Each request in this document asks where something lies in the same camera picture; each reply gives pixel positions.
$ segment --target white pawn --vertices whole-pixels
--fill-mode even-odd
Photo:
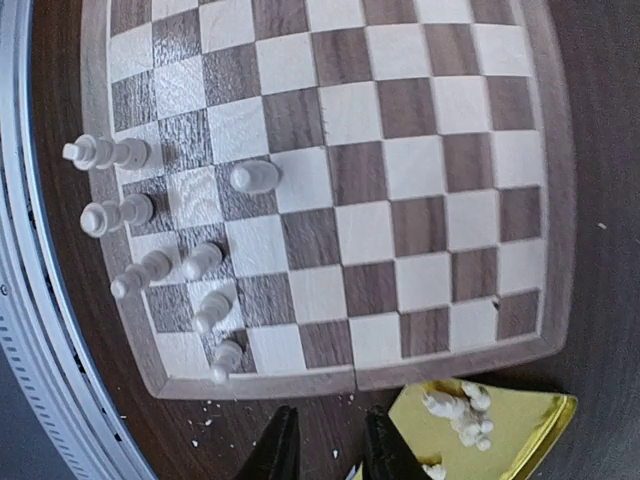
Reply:
[[[229,315],[231,302],[220,292],[211,292],[200,304],[200,310],[191,321],[193,331],[205,335],[211,331],[216,323]]]
[[[200,280],[209,270],[222,263],[222,252],[213,243],[198,245],[182,262],[182,273],[187,280]]]
[[[116,143],[110,138],[85,134],[74,143],[67,143],[62,149],[62,157],[83,171],[105,170],[114,164],[126,170],[138,170],[149,158],[149,151],[144,140],[126,138]]]
[[[270,192],[278,186],[280,171],[273,163],[247,160],[231,170],[229,181],[234,190],[257,195]]]
[[[111,294],[116,300],[134,295],[146,289],[151,281],[165,278],[171,272],[171,260],[155,250],[145,255],[140,263],[129,265],[124,273],[111,282]]]
[[[112,200],[90,203],[80,215],[82,231],[93,238],[100,238],[107,232],[122,227],[123,222],[142,225],[151,220],[153,203],[146,195],[134,193],[125,197],[120,205]]]
[[[216,385],[229,381],[229,374],[236,371],[242,360],[242,348],[231,340],[222,342],[214,352],[211,380]]]

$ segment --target wooden chessboard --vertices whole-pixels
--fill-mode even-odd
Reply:
[[[571,159],[553,157],[546,131],[545,107],[566,122],[566,105],[541,92],[564,87],[537,70],[557,68],[539,50],[557,51],[552,37],[534,44],[518,2],[200,3],[112,0],[106,78],[94,79],[113,138],[152,148],[143,170],[91,173],[94,200],[144,193],[156,208],[102,240],[110,275],[154,249],[174,264],[120,303],[153,395],[372,389],[562,344],[566,292],[547,285],[570,282],[549,272],[573,252],[550,241],[563,214],[551,199],[573,191],[549,179]],[[253,158],[281,170],[274,192],[230,187]],[[187,282],[181,261],[203,241],[224,262]],[[191,318],[212,290],[233,309],[201,336]],[[217,386],[227,338],[245,353]]]

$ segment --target light square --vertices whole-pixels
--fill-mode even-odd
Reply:
[[[158,119],[200,110],[207,106],[201,56],[156,68],[153,72]]]
[[[339,265],[292,271],[289,283],[298,323],[347,318],[342,268]]]
[[[207,114],[215,163],[269,153],[262,98],[253,97],[210,107]]]
[[[196,168],[167,176],[171,213],[178,228],[222,221],[214,167]]]
[[[420,25],[368,27],[367,38],[375,80],[421,78],[431,74]]]
[[[498,294],[542,289],[547,268],[541,239],[503,243],[498,249]]]
[[[322,147],[271,154],[283,172],[276,188],[278,211],[298,212],[331,207],[331,180],[327,153]]]
[[[535,130],[494,132],[493,165],[498,188],[544,185],[545,159]]]
[[[161,232],[150,235],[131,237],[129,240],[131,249],[131,260],[133,263],[140,263],[142,258],[154,250],[160,250],[169,260],[171,260],[171,273],[158,282],[151,282],[151,285],[173,285],[183,283],[182,260],[178,249],[178,239],[175,232]]]
[[[349,328],[357,369],[385,367],[402,361],[397,313],[351,319]]]
[[[307,13],[312,32],[365,25],[360,0],[307,0]]]
[[[412,312],[451,302],[451,258],[434,253],[396,260],[400,312]]]
[[[110,80],[117,82],[153,68],[151,24],[120,33],[109,40]]]
[[[256,51],[263,95],[317,85],[308,33],[261,40]]]
[[[498,311],[491,299],[453,304],[450,317],[451,352],[480,349],[496,342]]]
[[[439,136],[385,140],[383,149],[391,200],[445,192],[444,156]]]
[[[512,25],[474,25],[480,71],[484,75],[531,75],[524,30]]]
[[[388,202],[338,207],[336,220],[344,265],[393,258],[393,230]]]
[[[253,29],[252,0],[226,0],[200,7],[202,53],[251,43]]]
[[[327,145],[382,139],[375,83],[351,83],[320,88]]]
[[[227,222],[226,227],[238,277],[287,271],[287,254],[278,215]]]
[[[483,77],[434,77],[431,81],[438,133],[491,130],[487,86]]]
[[[414,0],[414,3],[420,23],[473,23],[469,0]]]
[[[306,371],[297,325],[247,330],[256,369],[262,375],[286,375]]]
[[[498,194],[494,190],[446,197],[449,249],[469,250],[498,243]]]

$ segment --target dark wood table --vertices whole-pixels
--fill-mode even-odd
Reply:
[[[542,465],[541,478],[638,478],[640,4],[549,3],[570,88],[578,164],[569,341],[555,357],[481,379],[557,388],[579,397],[578,414]],[[37,0],[34,11],[33,119],[60,266],[103,381],[157,475],[225,479],[245,460],[281,402],[224,402],[218,408],[151,398],[115,306],[87,300],[109,295],[101,252],[87,237],[68,235],[78,231],[76,213],[90,201],[88,180],[80,172],[63,176],[56,167],[60,146],[81,133],[81,4]],[[359,460],[365,410],[390,405],[396,393],[358,394],[353,402],[344,396],[290,402],[301,413],[303,478],[342,478]],[[208,418],[211,426],[198,425]]]

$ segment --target chessboard border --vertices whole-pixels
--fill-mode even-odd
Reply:
[[[138,369],[149,393],[163,399],[258,399],[335,394],[340,392],[395,387],[401,384],[466,375],[531,361],[559,351],[565,343],[571,305],[576,232],[575,156],[571,114],[563,63],[554,24],[546,0],[528,3],[514,0],[523,13],[535,66],[542,107],[542,127],[547,153],[548,238],[547,280],[540,334],[501,342],[494,348],[461,354],[435,355],[427,360],[376,370],[309,373],[290,377],[233,375],[230,383],[220,387],[207,380],[170,378],[153,338],[141,297],[119,302],[122,318],[145,321],[122,322]],[[110,2],[84,0],[81,36],[82,112],[85,131],[110,132],[107,80],[107,39],[96,22],[107,22]],[[113,169],[91,172],[94,201],[114,198],[118,194]],[[110,278],[131,262],[124,230],[100,240]]]

